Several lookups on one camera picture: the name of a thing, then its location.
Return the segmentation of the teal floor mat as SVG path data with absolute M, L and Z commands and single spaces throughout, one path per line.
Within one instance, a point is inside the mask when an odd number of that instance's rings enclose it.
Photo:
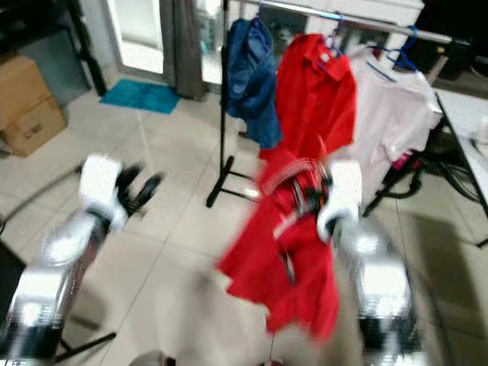
M 174 88 L 122 79 L 107 94 L 102 95 L 100 102 L 115 107 L 169 114 L 180 100 Z

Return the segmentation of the grey curtain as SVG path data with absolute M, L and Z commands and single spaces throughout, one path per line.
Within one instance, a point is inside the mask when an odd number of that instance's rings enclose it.
M 173 0 L 175 90 L 188 100 L 203 100 L 200 25 L 195 0 Z

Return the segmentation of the thin purple hanger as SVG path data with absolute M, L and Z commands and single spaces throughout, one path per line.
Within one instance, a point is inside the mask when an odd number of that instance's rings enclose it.
M 266 29 L 266 24 L 261 19 L 262 10 L 264 10 L 264 4 L 262 4 L 261 2 L 256 2 L 254 15 L 251 20 L 252 27 L 261 27 L 262 29 Z

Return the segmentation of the black clothes rack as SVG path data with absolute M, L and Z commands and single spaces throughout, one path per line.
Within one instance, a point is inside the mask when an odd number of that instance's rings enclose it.
M 428 73 L 429 83 L 435 83 L 436 78 L 441 73 L 443 64 L 449 61 L 448 52 L 454 49 L 464 48 L 467 42 L 457 37 L 450 37 L 443 34 L 433 34 L 425 30 L 418 30 L 414 27 L 405 27 L 405 25 L 394 24 L 393 22 L 383 22 L 378 20 L 371 20 L 370 18 L 359 17 L 351 13 L 344 13 L 343 11 L 322 11 L 308 6 L 299 5 L 293 2 L 282 2 L 278 0 L 222 0 L 222 29 L 227 31 L 231 21 L 229 18 L 230 1 L 240 2 L 242 5 L 257 5 L 257 7 L 265 7 L 271 9 L 278 9 L 280 11 L 288 11 L 288 13 L 296 13 L 303 15 L 312 15 L 313 17 L 324 18 L 324 20 L 337 21 L 337 28 L 340 27 L 359 27 L 363 29 L 371 29 L 371 31 L 380 31 L 384 34 L 402 34 L 407 36 L 409 40 L 425 40 L 436 44 L 446 46 L 446 51 L 439 53 L 437 63 L 430 69 Z M 205 201 L 205 206 L 210 208 L 214 205 L 217 196 L 220 193 L 231 194 L 246 200 L 255 201 L 257 195 L 255 193 L 241 193 L 238 191 L 231 191 L 224 187 L 224 182 L 229 175 L 236 175 L 238 178 L 244 180 L 254 181 L 251 175 L 237 173 L 233 170 L 235 163 L 235 156 L 233 153 L 226 151 L 226 99 L 229 97 L 229 91 L 226 87 L 226 50 L 222 52 L 222 83 L 220 83 L 220 142 L 219 142 L 219 166 L 217 166 L 217 180 L 210 190 L 209 195 Z M 477 149 L 477 141 L 475 140 L 475 133 L 479 128 L 479 122 L 475 120 L 477 113 L 468 111 L 466 104 L 468 102 L 478 102 L 483 108 L 480 116 L 488 117 L 488 100 L 483 98 L 471 97 L 471 95 L 462 95 L 453 93 L 452 91 L 437 91 L 437 101 L 443 110 L 443 118 L 432 130 L 432 135 L 437 137 L 444 128 L 448 128 L 454 135 L 454 139 L 459 144 L 459 150 L 464 157 L 466 168 L 473 178 L 475 191 L 477 192 L 477 202 L 484 209 L 484 213 L 488 216 L 488 157 L 482 156 Z M 414 195 L 419 191 L 419 171 L 421 167 L 415 171 L 415 180 L 412 181 L 411 191 L 407 193 L 393 193 L 391 188 L 402 180 L 408 173 L 407 169 L 415 163 L 424 159 L 429 164 L 439 164 L 436 160 L 436 155 L 432 152 L 415 152 L 407 159 L 405 167 L 394 174 L 393 182 L 385 185 L 381 191 L 377 192 L 373 200 L 364 207 L 363 216 L 368 217 L 379 206 L 381 201 L 386 198 L 404 199 Z

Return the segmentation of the grey robot foot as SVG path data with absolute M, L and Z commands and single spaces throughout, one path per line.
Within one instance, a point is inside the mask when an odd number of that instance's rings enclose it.
M 144 352 L 137 355 L 128 366 L 173 366 L 175 360 L 167 355 L 164 351 Z

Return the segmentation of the black shelf unit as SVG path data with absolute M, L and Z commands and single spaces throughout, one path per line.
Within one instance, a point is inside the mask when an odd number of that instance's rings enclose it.
M 78 63 L 88 71 L 95 91 L 108 91 L 79 0 L 0 0 L 0 54 L 66 32 Z

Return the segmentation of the white framed glass door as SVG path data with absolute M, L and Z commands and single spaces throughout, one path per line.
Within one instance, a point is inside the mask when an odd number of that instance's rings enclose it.
M 165 76 L 160 0 L 105 0 L 105 3 L 122 66 Z M 223 46 L 222 0 L 193 0 L 193 4 L 199 25 L 202 79 L 216 85 L 220 83 L 220 49 Z

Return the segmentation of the red polo shirt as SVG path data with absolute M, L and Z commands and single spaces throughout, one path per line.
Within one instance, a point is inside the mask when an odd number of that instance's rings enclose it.
M 297 36 L 278 67 L 275 107 L 283 137 L 259 158 L 268 160 L 285 151 L 299 158 L 330 156 L 352 143 L 356 105 L 348 56 L 333 56 L 322 34 Z

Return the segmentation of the plain white t-shirt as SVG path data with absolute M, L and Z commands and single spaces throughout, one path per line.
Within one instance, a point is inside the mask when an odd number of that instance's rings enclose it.
M 352 153 L 362 175 L 362 198 L 379 191 L 394 161 L 422 150 L 442 116 L 435 91 L 419 71 L 384 69 L 369 48 L 348 54 L 356 83 Z

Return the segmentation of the small printed cardboard box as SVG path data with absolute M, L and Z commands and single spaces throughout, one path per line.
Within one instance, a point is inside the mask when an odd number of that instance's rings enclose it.
M 1 129 L 0 137 L 14 156 L 28 157 L 67 127 L 53 95 L 22 112 Z

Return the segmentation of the blue plastic hanger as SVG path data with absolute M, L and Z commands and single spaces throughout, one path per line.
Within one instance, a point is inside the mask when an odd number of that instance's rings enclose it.
M 411 62 L 411 59 L 406 52 L 411 48 L 412 45 L 415 44 L 415 42 L 418 41 L 419 29 L 415 27 L 415 25 L 408 25 L 407 28 L 412 31 L 412 35 L 408 37 L 404 45 L 402 45 L 400 48 L 393 50 L 380 46 L 373 46 L 373 48 L 386 53 L 386 58 L 393 62 L 396 67 L 407 69 L 408 71 L 418 71 L 418 67 L 415 66 L 415 63 Z

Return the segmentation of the blue denim garment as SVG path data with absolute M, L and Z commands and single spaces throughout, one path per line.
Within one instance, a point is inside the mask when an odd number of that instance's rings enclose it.
M 271 32 L 259 18 L 236 20 L 226 48 L 227 114 L 243 120 L 247 136 L 262 149 L 273 149 L 283 133 L 275 107 L 278 61 Z

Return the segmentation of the large plain cardboard box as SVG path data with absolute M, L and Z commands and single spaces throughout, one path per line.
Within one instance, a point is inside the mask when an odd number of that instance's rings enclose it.
M 0 130 L 52 95 L 34 59 L 8 53 L 0 64 Z

